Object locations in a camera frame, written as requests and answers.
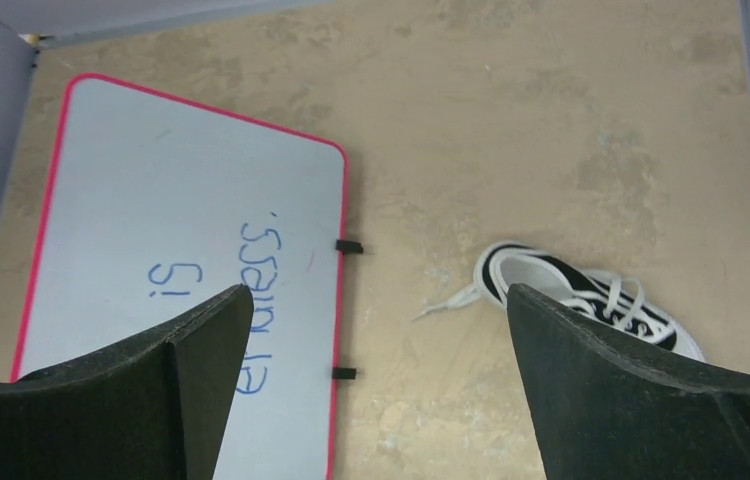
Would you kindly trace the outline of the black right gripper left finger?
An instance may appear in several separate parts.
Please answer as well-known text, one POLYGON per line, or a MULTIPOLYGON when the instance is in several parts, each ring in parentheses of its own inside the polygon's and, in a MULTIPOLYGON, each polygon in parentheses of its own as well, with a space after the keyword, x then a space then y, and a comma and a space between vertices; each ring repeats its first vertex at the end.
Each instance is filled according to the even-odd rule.
POLYGON ((232 286, 75 359, 0 382, 0 479, 209 479, 253 298, 232 286))

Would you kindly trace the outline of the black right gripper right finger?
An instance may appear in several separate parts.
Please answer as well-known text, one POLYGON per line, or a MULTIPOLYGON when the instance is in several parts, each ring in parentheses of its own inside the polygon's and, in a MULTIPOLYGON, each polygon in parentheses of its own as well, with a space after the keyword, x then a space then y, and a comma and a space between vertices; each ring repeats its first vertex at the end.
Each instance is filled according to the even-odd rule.
POLYGON ((510 334, 550 479, 750 479, 750 375, 590 320, 525 285, 510 334))

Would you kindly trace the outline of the black and white sneaker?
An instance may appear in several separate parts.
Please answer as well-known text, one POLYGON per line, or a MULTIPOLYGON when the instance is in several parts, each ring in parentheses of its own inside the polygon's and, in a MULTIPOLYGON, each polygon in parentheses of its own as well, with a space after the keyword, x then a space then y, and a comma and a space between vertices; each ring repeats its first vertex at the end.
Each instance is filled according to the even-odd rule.
POLYGON ((473 271, 473 287, 507 306, 507 292, 524 284, 577 313, 672 353, 703 362, 693 337, 649 303, 641 282, 619 273, 575 267, 548 252, 514 241, 487 247, 473 271))

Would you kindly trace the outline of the white shoelace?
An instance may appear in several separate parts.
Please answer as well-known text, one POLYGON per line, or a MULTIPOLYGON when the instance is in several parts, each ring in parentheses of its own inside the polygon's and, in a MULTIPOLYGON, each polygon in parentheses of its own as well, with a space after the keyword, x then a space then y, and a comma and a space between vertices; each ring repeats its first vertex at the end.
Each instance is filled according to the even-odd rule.
POLYGON ((640 282, 606 270, 559 271, 514 267, 486 271, 447 300, 423 308, 419 317, 443 310, 463 308, 484 299, 500 310, 507 309, 507 293, 524 284, 552 300, 617 330, 644 337, 653 332, 646 313, 645 293, 640 282))

